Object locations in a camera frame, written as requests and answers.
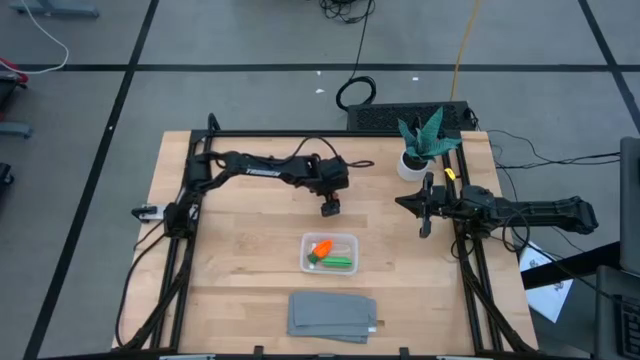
gray cloth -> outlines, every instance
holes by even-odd
[[[297,292],[289,297],[287,333],[366,344],[376,302],[363,296]]]

orange carrot toy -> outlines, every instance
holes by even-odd
[[[329,255],[332,246],[333,241],[331,240],[325,240],[321,242],[313,249],[313,251],[311,251],[311,254],[307,255],[307,259],[309,259],[309,262],[311,262],[312,264],[315,264],[316,262],[318,262],[318,260],[321,260],[322,258]]]

wooden table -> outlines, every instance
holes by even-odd
[[[188,132],[164,134],[149,202],[176,197],[184,166]],[[472,184],[500,196],[488,137],[463,133]],[[217,151],[288,156],[300,138],[215,138]],[[238,176],[207,194],[192,267],[179,351],[267,354],[472,354],[467,307],[458,262],[450,254],[451,220],[432,218],[428,239],[418,237],[419,220],[394,198],[415,193],[396,173],[401,138],[330,138],[346,161],[370,159],[376,165],[350,169],[350,186],[339,191],[341,214],[320,216],[323,199],[278,180]],[[301,154],[332,156],[322,142],[309,141]],[[441,164],[436,184],[444,183]],[[153,224],[143,225],[141,236]],[[360,241],[356,275],[305,274],[299,268],[305,232],[345,232]],[[129,339],[157,302],[168,240],[142,260],[132,277],[121,329]],[[136,256],[144,246],[136,250]],[[496,240],[485,240],[495,302],[513,328],[537,347],[516,257]],[[288,296],[298,290],[359,294],[378,303],[378,331],[367,345],[286,335]],[[484,347],[490,348],[484,310]],[[173,317],[169,310],[167,318]],[[165,321],[162,344],[168,344]]]

clear plastic container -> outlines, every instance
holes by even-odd
[[[321,261],[312,264],[307,255],[324,240],[333,241],[329,256],[344,256],[351,259],[351,266],[346,268],[328,267]],[[300,242],[300,269],[307,273],[353,275],[358,271],[358,238],[351,234],[340,233],[306,233]]]

white paper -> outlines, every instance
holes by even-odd
[[[533,242],[530,242],[529,245],[540,250]],[[549,259],[537,251],[526,248],[520,256],[520,272],[550,262]],[[573,280],[569,279],[557,284],[527,290],[527,302],[531,308],[555,323],[558,320],[558,316],[560,316],[560,311],[567,299],[572,283]]]

